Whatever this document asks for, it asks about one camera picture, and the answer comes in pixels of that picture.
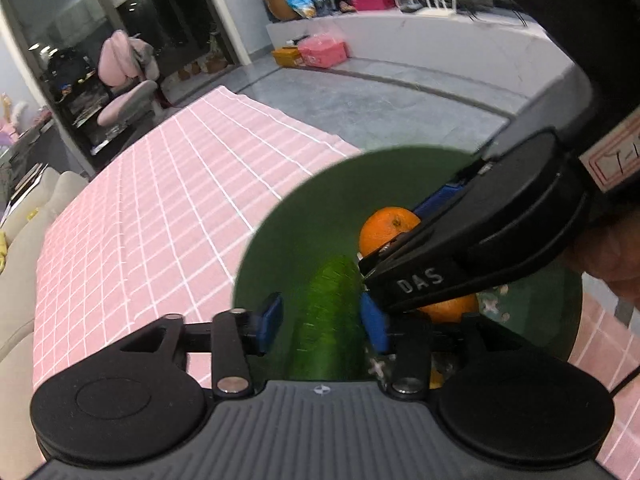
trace orange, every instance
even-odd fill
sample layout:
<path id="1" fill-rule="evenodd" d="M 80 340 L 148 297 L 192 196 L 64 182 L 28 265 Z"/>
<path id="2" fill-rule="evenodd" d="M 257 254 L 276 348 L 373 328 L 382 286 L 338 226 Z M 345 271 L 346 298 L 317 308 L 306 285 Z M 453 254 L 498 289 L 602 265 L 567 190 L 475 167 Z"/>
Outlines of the orange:
<path id="1" fill-rule="evenodd" d="M 429 314 L 434 323 L 459 323 L 465 312 L 478 312 L 478 298 L 475 294 L 469 294 L 455 300 L 422 306 L 418 310 Z"/>
<path id="2" fill-rule="evenodd" d="M 443 384 L 444 384 L 444 377 L 439 371 L 436 370 L 435 367 L 432 366 L 431 377 L 429 380 L 429 389 L 437 390 L 438 388 L 441 388 Z"/>
<path id="3" fill-rule="evenodd" d="M 385 207 L 373 213 L 360 231 L 360 254 L 369 256 L 400 233 L 416 227 L 420 219 L 408 209 Z"/>

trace floor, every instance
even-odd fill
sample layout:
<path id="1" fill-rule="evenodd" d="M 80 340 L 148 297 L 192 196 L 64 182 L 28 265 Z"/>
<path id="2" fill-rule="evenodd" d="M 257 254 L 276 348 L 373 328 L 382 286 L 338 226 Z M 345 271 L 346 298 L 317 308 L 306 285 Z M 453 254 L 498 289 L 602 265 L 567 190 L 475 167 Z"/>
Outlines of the floor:
<path id="1" fill-rule="evenodd" d="M 213 82 L 220 76 L 220 73 L 210 74 L 205 72 L 205 64 L 208 55 L 208 53 L 203 54 L 196 59 L 196 62 L 200 65 L 199 73 L 195 75 L 191 74 L 190 78 L 182 81 L 178 77 L 178 73 L 174 72 L 162 81 L 162 92 L 164 92 L 165 97 L 170 103 L 183 104 L 190 94 L 195 93 L 202 86 L 207 85 L 209 82 Z M 186 65 L 184 68 L 187 72 L 191 73 L 191 64 Z"/>
<path id="2" fill-rule="evenodd" d="M 184 101 L 193 102 L 219 85 L 251 99 L 282 110 L 287 115 L 315 126 L 362 150 L 374 150 L 402 144 L 439 144 L 473 151 L 508 120 L 510 112 L 491 113 L 434 92 L 447 85 L 453 94 L 454 83 L 461 93 L 479 92 L 479 83 L 447 77 L 426 70 L 391 63 L 350 60 L 344 73 L 308 72 L 279 68 L 271 56 L 251 66 L 238 68 L 200 89 Z M 421 89 L 362 77 L 367 72 L 398 72 L 402 80 L 422 82 Z M 485 86 L 500 106 L 515 110 L 523 97 Z M 175 112 L 171 110 L 164 117 Z"/>

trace glass sliding door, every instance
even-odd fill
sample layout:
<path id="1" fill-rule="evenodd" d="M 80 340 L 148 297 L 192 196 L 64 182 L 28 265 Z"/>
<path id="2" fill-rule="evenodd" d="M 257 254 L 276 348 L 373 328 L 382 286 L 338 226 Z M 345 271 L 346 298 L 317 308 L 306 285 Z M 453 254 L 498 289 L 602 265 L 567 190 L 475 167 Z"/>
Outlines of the glass sliding door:
<path id="1" fill-rule="evenodd" d="M 114 131 L 98 126 L 113 99 L 97 75 L 102 44 L 123 28 L 105 0 L 3 0 L 28 65 L 63 125 L 92 158 Z"/>
<path id="2" fill-rule="evenodd" d="M 169 102 L 177 104 L 236 62 L 210 0 L 111 0 L 130 35 L 151 44 Z"/>

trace white wall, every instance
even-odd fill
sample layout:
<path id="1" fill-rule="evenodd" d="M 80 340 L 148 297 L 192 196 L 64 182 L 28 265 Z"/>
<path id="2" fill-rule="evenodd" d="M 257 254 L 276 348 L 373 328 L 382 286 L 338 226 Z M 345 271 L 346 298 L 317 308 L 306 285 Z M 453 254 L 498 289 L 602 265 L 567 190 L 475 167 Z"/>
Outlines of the white wall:
<path id="1" fill-rule="evenodd" d="M 18 69 L 9 52 L 4 38 L 0 38 L 0 94 L 9 96 L 14 105 L 20 101 L 26 102 L 29 107 L 25 113 L 26 125 L 31 124 L 40 106 L 29 90 L 22 73 Z"/>
<path id="2" fill-rule="evenodd" d="M 262 0 L 224 0 L 249 54 L 271 43 L 266 25 L 269 23 Z"/>

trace pink box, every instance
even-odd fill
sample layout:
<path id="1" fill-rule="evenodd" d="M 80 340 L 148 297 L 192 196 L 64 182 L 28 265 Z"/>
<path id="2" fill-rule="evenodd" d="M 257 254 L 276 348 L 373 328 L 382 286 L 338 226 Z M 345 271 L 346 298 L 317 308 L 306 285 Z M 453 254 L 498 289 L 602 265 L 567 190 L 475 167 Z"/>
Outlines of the pink box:
<path id="1" fill-rule="evenodd" d="M 396 6 L 394 0 L 352 0 L 356 10 L 385 10 Z"/>
<path id="2" fill-rule="evenodd" d="M 298 51 L 305 64 L 320 68 L 331 68 L 347 59 L 344 41 L 328 34 L 313 36 L 298 44 Z"/>

